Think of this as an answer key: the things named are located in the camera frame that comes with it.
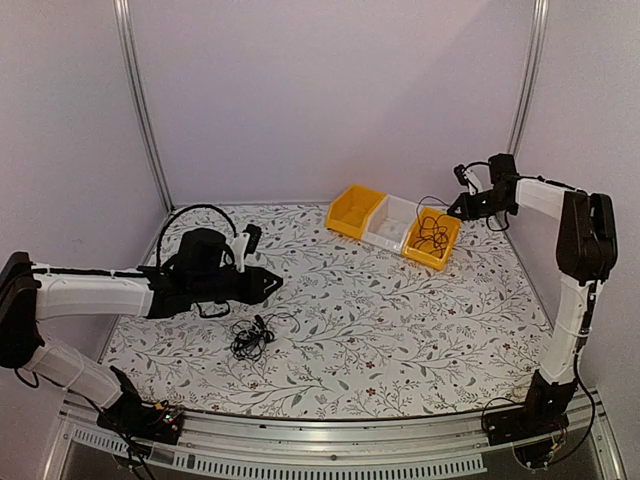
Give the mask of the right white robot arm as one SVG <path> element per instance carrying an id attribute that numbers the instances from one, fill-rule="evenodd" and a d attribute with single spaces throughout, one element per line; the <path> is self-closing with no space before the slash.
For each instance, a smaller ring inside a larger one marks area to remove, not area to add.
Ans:
<path id="1" fill-rule="evenodd" d="M 558 222 L 555 258 L 560 303 L 548 351 L 537 374 L 545 386 L 572 384 L 581 350 L 591 331 L 597 297 L 617 261 L 617 239 L 611 198 L 589 194 L 542 177 L 508 174 L 482 190 L 474 173 L 458 173 L 467 191 L 447 213 L 462 221 L 515 214 L 528 208 Z"/>

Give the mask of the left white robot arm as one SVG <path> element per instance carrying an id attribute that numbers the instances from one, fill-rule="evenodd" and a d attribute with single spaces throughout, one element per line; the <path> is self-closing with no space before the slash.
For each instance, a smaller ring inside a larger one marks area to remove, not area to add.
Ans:
<path id="1" fill-rule="evenodd" d="M 141 433 L 149 415 L 127 376 L 43 337 L 39 322 L 100 315 L 167 319 L 203 303 L 260 304 L 283 280 L 247 265 L 259 238 L 253 226 L 232 239 L 197 228 L 182 235 L 169 259 L 126 270 L 53 267 L 15 252 L 1 272 L 1 365 L 82 395 L 108 410 L 126 433 Z"/>

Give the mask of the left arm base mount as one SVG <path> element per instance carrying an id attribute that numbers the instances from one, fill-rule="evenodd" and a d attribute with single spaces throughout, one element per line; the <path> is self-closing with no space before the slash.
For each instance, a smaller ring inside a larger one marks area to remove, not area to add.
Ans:
<path id="1" fill-rule="evenodd" d="M 123 436 L 176 445 L 184 424 L 184 408 L 166 401 L 151 405 L 120 398 L 98 414 L 97 425 Z"/>

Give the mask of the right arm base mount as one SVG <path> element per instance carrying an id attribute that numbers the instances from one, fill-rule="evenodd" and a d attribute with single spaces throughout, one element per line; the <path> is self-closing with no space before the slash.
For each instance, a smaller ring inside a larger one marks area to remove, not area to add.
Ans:
<path id="1" fill-rule="evenodd" d="M 525 404 L 507 397 L 489 400 L 480 422 L 490 446 L 511 445 L 516 461 L 531 471 L 551 466 L 566 444 L 569 426 L 565 413 L 531 417 Z"/>

